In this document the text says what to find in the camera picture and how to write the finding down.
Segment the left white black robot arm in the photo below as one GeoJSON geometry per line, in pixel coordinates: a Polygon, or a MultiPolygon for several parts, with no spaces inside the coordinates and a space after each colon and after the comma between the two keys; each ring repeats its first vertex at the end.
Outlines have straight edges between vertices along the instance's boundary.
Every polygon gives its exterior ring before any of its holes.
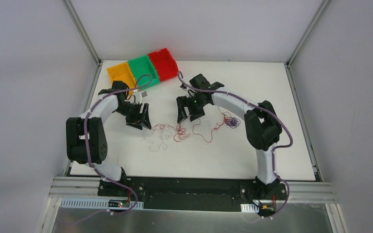
{"type": "Polygon", "coordinates": [[[92,168],[104,181],[111,182],[110,190],[116,196],[124,196],[129,189],[122,177],[124,169],[107,160],[108,144],[104,124],[112,113],[125,117],[125,124],[139,130],[152,128],[149,104],[143,103],[136,93],[129,101],[130,88],[123,81],[114,81],[112,87],[98,93],[94,104],[78,117],[66,120],[67,157],[70,161],[92,168]]]}

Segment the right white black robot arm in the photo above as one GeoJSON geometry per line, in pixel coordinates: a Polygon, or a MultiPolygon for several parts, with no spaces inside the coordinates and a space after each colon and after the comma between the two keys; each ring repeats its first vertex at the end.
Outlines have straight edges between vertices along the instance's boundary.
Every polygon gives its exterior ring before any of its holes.
{"type": "Polygon", "coordinates": [[[272,150],[280,139],[282,126],[272,104],[265,100],[254,105],[223,84],[210,83],[202,74],[193,77],[188,84],[183,83],[181,88],[186,93],[176,98],[178,123],[203,117],[203,108],[208,104],[224,108],[244,121],[247,140],[256,151],[256,192],[263,199],[274,195],[280,181],[274,174],[272,150]]]}

